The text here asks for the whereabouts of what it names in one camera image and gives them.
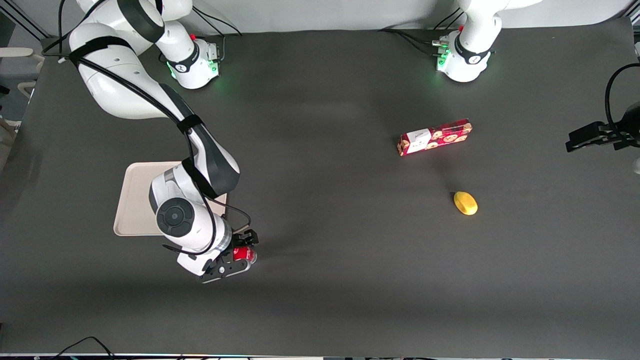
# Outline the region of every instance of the green led light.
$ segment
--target green led light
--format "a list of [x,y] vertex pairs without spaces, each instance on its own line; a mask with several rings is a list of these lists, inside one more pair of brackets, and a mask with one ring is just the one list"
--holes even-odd
[[211,69],[211,71],[216,72],[217,68],[216,68],[216,62],[213,60],[209,60],[209,68]]
[[166,62],[166,66],[169,68],[169,71],[171,72],[171,77],[175,79],[175,74],[173,73],[173,69],[171,68],[171,65],[169,65],[169,62]]

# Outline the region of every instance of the beige tray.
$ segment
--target beige tray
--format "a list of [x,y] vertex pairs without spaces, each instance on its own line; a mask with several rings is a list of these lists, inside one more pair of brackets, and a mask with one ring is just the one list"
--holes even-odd
[[[124,174],[122,191],[113,232],[118,236],[155,236],[162,235],[156,225],[156,214],[149,204],[149,186],[151,181],[164,171],[178,165],[179,161],[158,163],[133,163]],[[227,194],[216,200],[227,203]],[[208,200],[211,211],[221,215],[225,208]]]

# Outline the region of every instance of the white wall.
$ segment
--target white wall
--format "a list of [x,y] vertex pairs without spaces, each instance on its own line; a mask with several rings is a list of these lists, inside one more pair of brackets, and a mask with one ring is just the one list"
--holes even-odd
[[[203,0],[225,14],[241,31],[299,31],[320,29],[379,29],[402,22],[406,27],[433,26],[455,7],[452,0]],[[544,0],[524,9],[501,13],[506,28],[574,26],[607,20],[632,0]],[[59,0],[14,0],[47,32],[57,33]],[[63,30],[82,13],[67,0]],[[195,14],[186,19],[211,33]]]

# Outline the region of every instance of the red can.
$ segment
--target red can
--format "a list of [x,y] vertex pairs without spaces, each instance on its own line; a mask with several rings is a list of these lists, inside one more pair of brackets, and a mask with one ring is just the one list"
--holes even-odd
[[234,249],[234,261],[245,259],[250,264],[253,264],[256,260],[258,260],[258,254],[255,253],[255,250],[248,246],[236,247]]

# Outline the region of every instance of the white label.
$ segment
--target white label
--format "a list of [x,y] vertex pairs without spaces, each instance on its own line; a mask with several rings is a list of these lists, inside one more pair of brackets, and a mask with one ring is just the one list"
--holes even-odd
[[431,140],[431,131],[429,131],[429,129],[413,131],[411,133],[407,133],[406,135],[409,138],[410,142],[409,148],[406,150],[407,154],[424,150]]

